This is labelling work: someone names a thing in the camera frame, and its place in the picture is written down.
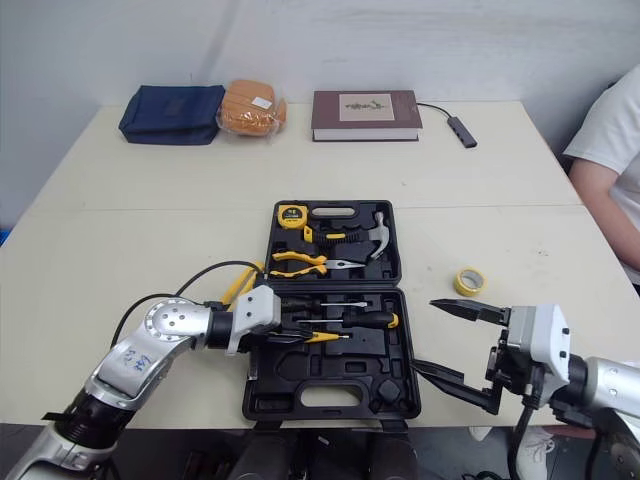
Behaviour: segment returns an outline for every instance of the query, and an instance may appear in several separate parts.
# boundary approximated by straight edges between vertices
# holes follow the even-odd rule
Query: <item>book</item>
[[[313,95],[316,142],[418,140],[422,128],[413,90],[327,91]]]

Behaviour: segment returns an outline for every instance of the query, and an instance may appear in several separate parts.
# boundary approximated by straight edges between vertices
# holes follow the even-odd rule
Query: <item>tape measure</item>
[[[487,280],[484,278],[484,275],[475,268],[463,268],[456,273],[453,279],[453,288],[465,297],[477,295],[484,290],[486,285]]]
[[[304,205],[278,206],[278,223],[285,230],[302,230],[307,225],[309,209]]]

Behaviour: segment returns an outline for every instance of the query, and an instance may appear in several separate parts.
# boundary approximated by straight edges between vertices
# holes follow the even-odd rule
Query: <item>plastic bag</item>
[[[276,104],[273,88],[253,80],[234,80],[218,110],[218,126],[227,132],[264,137],[284,128],[287,103]]]

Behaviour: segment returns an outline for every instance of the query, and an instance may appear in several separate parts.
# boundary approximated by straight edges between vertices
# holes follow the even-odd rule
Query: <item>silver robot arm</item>
[[[604,441],[620,478],[640,478],[639,369],[572,355],[571,332],[558,305],[499,308],[458,299],[431,304],[467,320],[503,327],[498,346],[489,355],[486,379],[491,388],[471,388],[464,384],[463,373],[431,362],[415,360],[414,370],[443,392],[494,415],[502,389],[522,396],[529,416],[548,404],[558,420],[596,430],[593,452]],[[518,479],[512,453],[510,450],[510,475]]]
[[[266,285],[240,296],[233,313],[183,298],[155,304],[142,324],[100,362],[64,413],[45,416],[53,422],[7,479],[90,476],[111,457],[120,433],[179,354],[208,347],[234,355],[245,335],[279,325],[280,299]]]

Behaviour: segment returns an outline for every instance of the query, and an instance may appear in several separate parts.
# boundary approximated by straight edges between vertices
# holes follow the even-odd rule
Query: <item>toolbox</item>
[[[404,425],[420,413],[407,307],[396,288],[401,266],[390,202],[278,202],[265,265],[281,298],[282,332],[303,327],[339,338],[287,344],[285,336],[283,344],[253,348],[245,417],[375,419],[397,428],[394,421]],[[377,328],[365,326],[376,320]],[[315,387],[346,390],[355,400],[306,405],[304,392]]]

